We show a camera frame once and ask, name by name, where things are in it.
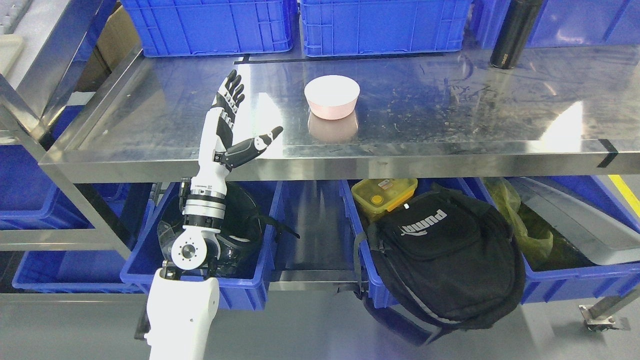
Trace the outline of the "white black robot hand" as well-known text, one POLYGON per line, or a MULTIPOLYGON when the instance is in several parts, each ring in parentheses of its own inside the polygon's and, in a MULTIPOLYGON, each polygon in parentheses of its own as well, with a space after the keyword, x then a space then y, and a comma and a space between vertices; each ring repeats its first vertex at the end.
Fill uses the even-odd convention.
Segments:
POLYGON ((190 180, 190 194, 222 198, 227 193, 226 178, 234 169, 262 155, 283 132, 270 132, 233 143, 234 125, 245 99, 242 76, 233 69, 215 92, 199 141, 198 173, 190 180))

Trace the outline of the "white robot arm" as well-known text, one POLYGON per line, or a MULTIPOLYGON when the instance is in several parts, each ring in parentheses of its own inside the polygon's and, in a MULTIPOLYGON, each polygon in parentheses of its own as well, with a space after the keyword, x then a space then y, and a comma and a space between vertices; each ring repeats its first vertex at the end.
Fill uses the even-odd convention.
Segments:
MULTIPOLYGON (((197 175, 190 181, 186 215, 224 218, 227 193, 224 177, 197 175)), ((219 228, 184 225, 174 240, 170 256, 181 270, 198 268, 210 259, 208 244, 219 228)), ((146 312, 150 330, 144 335, 151 360, 201 360, 204 357, 211 323, 220 302, 217 278, 183 281, 167 278, 169 269, 158 269, 151 283, 146 312)))

